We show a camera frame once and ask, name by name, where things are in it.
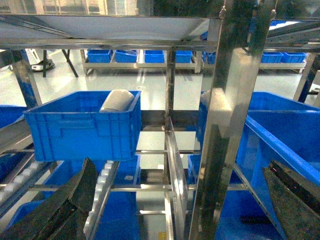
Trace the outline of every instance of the blue bin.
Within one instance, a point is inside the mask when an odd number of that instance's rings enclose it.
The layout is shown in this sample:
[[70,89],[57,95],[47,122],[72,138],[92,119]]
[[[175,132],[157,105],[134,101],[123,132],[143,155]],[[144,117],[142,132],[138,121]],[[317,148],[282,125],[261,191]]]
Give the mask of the blue bin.
[[215,64],[216,62],[216,53],[215,52],[202,52],[202,60],[204,63]]
[[[292,111],[292,110],[313,110],[320,111],[320,108],[310,106],[295,100],[291,100],[273,93],[257,91],[252,94],[249,105],[250,111]],[[196,125],[196,137],[202,146],[205,137],[208,110],[200,102],[198,121]]]
[[189,64],[192,62],[192,51],[176,51],[175,62],[177,64]]
[[[96,240],[139,240],[139,223],[137,213],[132,211],[131,204],[117,196],[121,192],[111,192],[106,203],[100,225],[95,235]],[[32,201],[21,205],[7,229],[32,212],[43,201]]]
[[114,59],[117,63],[136,63],[137,50],[115,50]]
[[90,49],[87,56],[89,63],[110,63],[112,50]]
[[141,131],[140,91],[128,111],[99,112],[110,91],[78,91],[24,112],[35,159],[52,161],[128,161]]
[[281,62],[283,54],[281,52],[264,52],[261,63],[263,64],[278,64]]
[[145,50],[144,62],[162,64],[165,62],[165,53],[162,50]]
[[287,21],[274,20],[270,23],[270,26],[277,26],[278,24],[285,24]]
[[304,62],[307,54],[304,52],[284,52],[281,58],[282,63],[301,64]]
[[320,186],[319,128],[319,111],[248,113],[237,164],[279,228],[262,168],[276,160]]
[[139,222],[137,211],[131,210],[131,205],[111,192],[106,203],[100,225],[95,234],[96,240],[139,240]]
[[[22,118],[25,110],[27,110],[25,106],[0,105],[0,129]],[[11,172],[24,156],[24,153],[17,153],[0,157],[0,181]]]
[[10,222],[6,226],[6,229],[12,227],[14,224],[19,222],[21,219],[23,219],[25,216],[27,216],[29,213],[31,213],[36,207],[38,207],[43,200],[40,201],[31,201],[22,204],[14,213],[12,216]]
[[26,106],[0,105],[0,129],[21,118],[25,110]]

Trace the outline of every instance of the metal shelf rack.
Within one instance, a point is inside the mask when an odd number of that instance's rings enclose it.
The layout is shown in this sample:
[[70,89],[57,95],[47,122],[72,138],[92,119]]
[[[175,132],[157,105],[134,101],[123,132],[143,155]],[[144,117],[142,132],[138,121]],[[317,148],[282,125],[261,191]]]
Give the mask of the metal shelf rack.
[[[41,104],[41,99],[29,63],[21,49],[157,49],[166,50],[166,98],[165,110],[142,111],[143,131],[164,132],[164,150],[138,150],[139,154],[161,154],[164,170],[149,169],[153,176],[147,185],[113,186],[108,182],[107,201],[110,191],[163,192],[165,208],[161,211],[140,211],[142,215],[165,215],[166,238],[169,240],[214,239],[227,191],[250,191],[249,182],[243,176],[235,159],[245,124],[250,99],[265,48],[274,52],[320,52],[317,42],[276,42],[265,46],[270,21],[273,19],[319,21],[310,9],[318,9],[319,1],[300,0],[303,11],[290,11],[284,0],[225,0],[198,1],[185,4],[181,1],[127,1],[115,5],[113,1],[31,1],[20,0],[1,3],[0,47],[12,49],[1,55],[0,63],[12,64],[19,86],[28,107]],[[197,36],[208,29],[206,42]],[[134,33],[144,32],[152,38],[139,38]],[[186,131],[197,125],[197,111],[175,110],[176,50],[213,52],[217,50],[215,65],[203,75],[201,91],[211,90],[203,148],[179,150],[175,132]],[[221,90],[223,96],[215,94]],[[24,120],[5,127],[0,135],[1,153],[31,152],[25,147],[32,144],[28,125]],[[196,185],[187,185],[181,153],[200,153],[201,164]],[[14,198],[0,202],[3,213],[26,191],[48,190],[34,185],[33,176],[48,170],[44,164],[35,170],[22,186],[12,192]],[[242,184],[229,185],[233,169]],[[190,191],[196,191],[194,204],[189,204]],[[92,223],[99,224],[99,217]],[[93,239],[92,228],[87,239]]]
[[[109,63],[92,63],[88,61],[86,57],[85,50],[81,49],[81,59],[82,59],[82,67],[83,71],[86,75],[90,72],[90,70],[94,69],[166,69],[166,55],[164,54],[164,63],[145,63],[144,60],[144,51],[139,50],[137,55],[137,62],[135,63],[125,63],[125,62],[116,62],[115,55],[113,54],[111,57],[111,61]],[[176,63],[175,69],[184,69],[184,70],[194,70],[195,74],[200,73],[201,70],[201,59],[202,53],[197,51],[196,55],[192,56],[192,62],[190,63]]]

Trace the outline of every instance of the metal upright post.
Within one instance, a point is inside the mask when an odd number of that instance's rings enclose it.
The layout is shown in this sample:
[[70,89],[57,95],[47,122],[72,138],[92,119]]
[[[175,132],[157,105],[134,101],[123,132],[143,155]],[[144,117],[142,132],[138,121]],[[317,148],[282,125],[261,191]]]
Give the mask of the metal upright post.
[[214,239],[277,0],[228,0],[216,53],[189,240]]
[[41,105],[41,98],[25,50],[12,51],[12,68],[28,108]]
[[[175,75],[176,75],[176,51],[167,51],[166,57],[166,86],[165,86],[165,135],[169,130],[170,125],[170,112],[174,109],[174,95],[175,95]],[[163,183],[168,184],[169,178],[169,166],[168,166],[168,154],[164,154],[164,168],[163,168]]]
[[[167,150],[167,138],[169,137],[169,129],[171,126],[170,112],[174,109],[174,93],[175,93],[175,74],[176,74],[176,52],[173,50],[167,51],[166,58],[166,86],[165,86],[165,126],[164,126],[164,149]],[[169,169],[169,153],[164,154],[163,163],[163,183],[170,182]],[[167,192],[164,193],[165,200],[165,222],[166,222],[166,236],[168,240],[175,239],[174,224],[172,216],[172,207],[170,196]]]
[[298,87],[293,99],[304,103],[314,82],[316,72],[320,69],[320,55],[311,53],[306,61],[306,66],[302,73]]

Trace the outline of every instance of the reflective steel surface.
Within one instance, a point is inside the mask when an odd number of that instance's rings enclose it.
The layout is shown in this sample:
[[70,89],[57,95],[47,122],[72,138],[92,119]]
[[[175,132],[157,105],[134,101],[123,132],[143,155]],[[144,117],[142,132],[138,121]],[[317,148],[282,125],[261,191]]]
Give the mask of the reflective steel surface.
[[[223,5],[223,0],[6,0],[0,2],[0,13],[218,18]],[[319,20],[319,6],[318,0],[279,0],[276,18]]]
[[193,207],[189,240],[214,239],[277,0],[225,1]]

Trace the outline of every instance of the black metal stand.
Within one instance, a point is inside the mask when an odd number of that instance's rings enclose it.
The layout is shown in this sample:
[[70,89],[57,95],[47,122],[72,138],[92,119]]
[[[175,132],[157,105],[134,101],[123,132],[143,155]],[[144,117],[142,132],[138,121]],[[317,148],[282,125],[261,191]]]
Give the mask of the black metal stand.
[[74,76],[75,76],[76,78],[78,78],[79,76],[78,76],[78,74],[77,74],[77,71],[76,71],[74,65],[72,64],[72,62],[70,61],[70,50],[68,50],[68,52],[66,52],[66,50],[62,49],[62,52],[63,52],[63,55],[64,55],[65,58],[66,58],[66,62],[69,64],[69,66],[70,66],[70,68],[71,68]]

